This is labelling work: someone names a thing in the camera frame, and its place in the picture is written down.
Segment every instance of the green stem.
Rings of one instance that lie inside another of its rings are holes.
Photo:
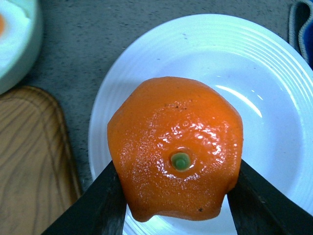
[[[185,171],[190,167],[190,157],[186,153],[175,153],[171,157],[172,166],[178,171]]]

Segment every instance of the wooden tray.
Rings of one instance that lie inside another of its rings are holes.
[[[0,231],[42,233],[81,195],[57,101],[35,87],[0,95]]]

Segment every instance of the orange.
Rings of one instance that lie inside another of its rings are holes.
[[[5,21],[4,21],[3,16],[0,14],[0,36],[4,31],[4,26],[5,26]]]
[[[152,78],[111,118],[108,144],[134,219],[206,220],[220,213],[237,182],[243,125],[207,85]]]

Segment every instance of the blue cloth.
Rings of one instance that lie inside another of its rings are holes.
[[[299,0],[291,6],[289,43],[313,69],[313,0]]]

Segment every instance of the speckled surface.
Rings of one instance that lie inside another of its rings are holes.
[[[40,87],[61,104],[83,190],[91,184],[88,128],[97,91],[113,62],[153,27],[187,15],[217,13],[260,24],[288,40],[296,0],[41,0],[44,41],[20,83]]]

